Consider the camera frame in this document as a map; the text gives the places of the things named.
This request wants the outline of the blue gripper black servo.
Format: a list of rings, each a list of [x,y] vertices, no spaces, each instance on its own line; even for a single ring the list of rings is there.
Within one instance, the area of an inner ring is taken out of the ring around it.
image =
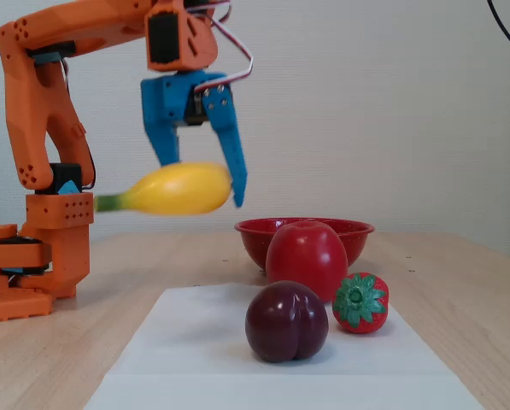
[[[164,167],[179,162],[176,126],[199,126],[209,121],[218,136],[232,177],[233,200],[236,207],[241,208],[248,174],[232,92],[228,85],[195,92],[198,85],[224,76],[223,73],[197,70],[142,81],[144,128]]]

